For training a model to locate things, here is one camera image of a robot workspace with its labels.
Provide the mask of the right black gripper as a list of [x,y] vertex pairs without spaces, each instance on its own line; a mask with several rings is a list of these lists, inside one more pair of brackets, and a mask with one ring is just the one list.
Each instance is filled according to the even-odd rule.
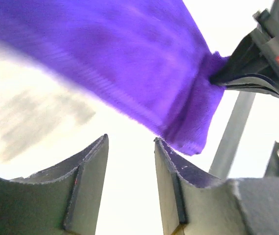
[[[230,90],[270,94],[279,98],[279,0],[275,0],[270,10],[253,14],[261,28],[266,42],[260,36],[254,40],[245,36],[215,75],[210,78],[213,85],[224,85]],[[271,79],[272,70],[276,78]]]

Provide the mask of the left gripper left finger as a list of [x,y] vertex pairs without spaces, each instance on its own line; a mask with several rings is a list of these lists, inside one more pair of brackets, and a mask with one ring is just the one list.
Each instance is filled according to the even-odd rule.
[[95,234],[108,150],[104,135],[28,178],[0,178],[0,235]]

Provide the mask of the purple towel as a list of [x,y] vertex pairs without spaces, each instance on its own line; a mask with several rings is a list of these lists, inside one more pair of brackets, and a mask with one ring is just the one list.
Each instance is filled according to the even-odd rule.
[[187,154],[204,149],[224,89],[181,0],[0,0],[0,40]]

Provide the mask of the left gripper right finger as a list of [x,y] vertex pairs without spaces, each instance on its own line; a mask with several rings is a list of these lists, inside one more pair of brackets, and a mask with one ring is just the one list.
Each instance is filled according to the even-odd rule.
[[218,179],[155,139],[165,235],[279,235],[279,177]]

